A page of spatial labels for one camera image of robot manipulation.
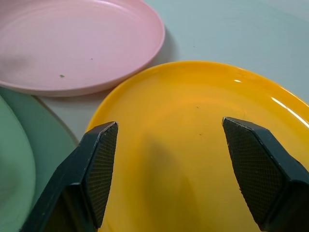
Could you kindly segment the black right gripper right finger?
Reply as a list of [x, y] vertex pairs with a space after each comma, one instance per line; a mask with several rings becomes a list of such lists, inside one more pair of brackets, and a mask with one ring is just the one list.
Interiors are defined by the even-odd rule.
[[240, 192], [262, 232], [309, 232], [309, 171], [266, 128], [222, 120]]

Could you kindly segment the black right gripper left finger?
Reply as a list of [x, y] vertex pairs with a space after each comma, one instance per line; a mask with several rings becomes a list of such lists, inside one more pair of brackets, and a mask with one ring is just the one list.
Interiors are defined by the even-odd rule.
[[111, 189], [118, 123], [86, 132], [56, 168], [20, 232], [98, 232]]

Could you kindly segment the green plate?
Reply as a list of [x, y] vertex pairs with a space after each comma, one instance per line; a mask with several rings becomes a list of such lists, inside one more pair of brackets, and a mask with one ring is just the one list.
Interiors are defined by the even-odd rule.
[[19, 232], [76, 139], [34, 97], [0, 87], [0, 232]]

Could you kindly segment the yellow plate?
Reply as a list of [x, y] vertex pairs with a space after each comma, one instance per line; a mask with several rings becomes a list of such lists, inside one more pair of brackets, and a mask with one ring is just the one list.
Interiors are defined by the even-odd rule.
[[269, 129], [309, 170], [309, 103], [234, 66], [158, 65], [116, 87], [88, 124], [119, 127], [98, 232], [260, 232], [233, 172], [225, 116]]

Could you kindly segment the pink plate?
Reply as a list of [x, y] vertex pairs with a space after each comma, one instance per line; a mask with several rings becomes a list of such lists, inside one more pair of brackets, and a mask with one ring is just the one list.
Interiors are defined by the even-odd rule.
[[0, 87], [71, 97], [147, 66], [165, 26], [143, 0], [0, 0]]

